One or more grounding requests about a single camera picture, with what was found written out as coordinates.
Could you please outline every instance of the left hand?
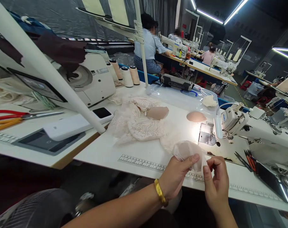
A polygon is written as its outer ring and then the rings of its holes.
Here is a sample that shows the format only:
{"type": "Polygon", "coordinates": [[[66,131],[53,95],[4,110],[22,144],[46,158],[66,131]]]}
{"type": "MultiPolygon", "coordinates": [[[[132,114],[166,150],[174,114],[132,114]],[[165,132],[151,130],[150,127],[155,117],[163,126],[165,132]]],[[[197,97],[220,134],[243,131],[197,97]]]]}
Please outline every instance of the left hand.
{"type": "Polygon", "coordinates": [[[189,168],[199,161],[200,156],[195,154],[184,161],[178,161],[173,156],[162,176],[159,178],[159,185],[166,201],[175,198],[183,184],[183,180],[189,168]]]}

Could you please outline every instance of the red scissor handle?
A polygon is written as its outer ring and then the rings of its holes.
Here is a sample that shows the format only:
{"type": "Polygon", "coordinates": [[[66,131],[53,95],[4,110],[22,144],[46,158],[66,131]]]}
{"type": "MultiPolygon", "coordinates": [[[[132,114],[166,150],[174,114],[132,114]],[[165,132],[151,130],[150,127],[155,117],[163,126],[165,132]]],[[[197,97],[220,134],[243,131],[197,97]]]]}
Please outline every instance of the red scissor handle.
{"type": "Polygon", "coordinates": [[[29,114],[27,112],[17,112],[17,111],[12,111],[12,110],[0,110],[0,113],[12,114],[12,115],[7,115],[7,116],[0,116],[0,120],[11,119],[11,118],[20,118],[24,115],[29,114]]]}

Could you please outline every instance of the gray curtain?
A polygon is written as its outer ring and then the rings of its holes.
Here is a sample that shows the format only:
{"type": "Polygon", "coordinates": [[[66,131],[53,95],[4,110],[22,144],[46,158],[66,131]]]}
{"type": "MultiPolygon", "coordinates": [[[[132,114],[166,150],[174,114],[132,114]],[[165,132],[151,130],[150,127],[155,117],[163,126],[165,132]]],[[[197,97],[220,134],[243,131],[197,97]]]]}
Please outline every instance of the gray curtain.
{"type": "Polygon", "coordinates": [[[143,0],[144,11],[159,22],[159,31],[168,36],[175,30],[178,0],[143,0]]]}
{"type": "MultiPolygon", "coordinates": [[[[177,0],[140,0],[145,11],[159,21],[162,34],[174,30],[177,0]]],[[[4,7],[20,16],[33,17],[48,25],[59,36],[75,38],[96,38],[123,41],[125,36],[99,25],[86,13],[76,10],[84,7],[82,0],[0,0],[4,7]]],[[[100,0],[104,12],[111,15],[107,0],[100,0]]],[[[124,0],[128,21],[133,25],[136,19],[134,0],[124,0]]]]}

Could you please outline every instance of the right hand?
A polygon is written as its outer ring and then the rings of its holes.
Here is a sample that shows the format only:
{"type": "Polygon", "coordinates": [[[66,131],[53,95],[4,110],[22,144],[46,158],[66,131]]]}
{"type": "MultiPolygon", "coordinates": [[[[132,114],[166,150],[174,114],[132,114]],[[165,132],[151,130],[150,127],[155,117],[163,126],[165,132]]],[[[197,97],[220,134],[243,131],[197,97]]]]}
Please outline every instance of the right hand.
{"type": "Polygon", "coordinates": [[[226,170],[226,162],[223,157],[212,157],[207,160],[207,166],[203,167],[205,197],[207,204],[215,216],[221,216],[230,209],[229,176],[226,170]]]}

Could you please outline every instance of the black smartphone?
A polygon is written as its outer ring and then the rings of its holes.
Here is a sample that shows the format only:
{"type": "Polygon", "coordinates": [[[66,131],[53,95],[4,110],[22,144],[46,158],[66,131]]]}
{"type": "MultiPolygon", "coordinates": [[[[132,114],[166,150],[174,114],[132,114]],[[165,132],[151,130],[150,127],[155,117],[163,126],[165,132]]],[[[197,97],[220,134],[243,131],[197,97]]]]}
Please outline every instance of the black smartphone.
{"type": "Polygon", "coordinates": [[[107,109],[105,109],[105,108],[94,109],[94,110],[92,110],[92,111],[93,111],[93,112],[95,113],[95,115],[97,115],[100,119],[103,119],[103,118],[111,115],[111,113],[110,113],[107,109]]]}
{"type": "Polygon", "coordinates": [[[277,176],[259,162],[256,163],[256,174],[258,178],[272,189],[284,202],[288,203],[287,188],[277,176]]]}

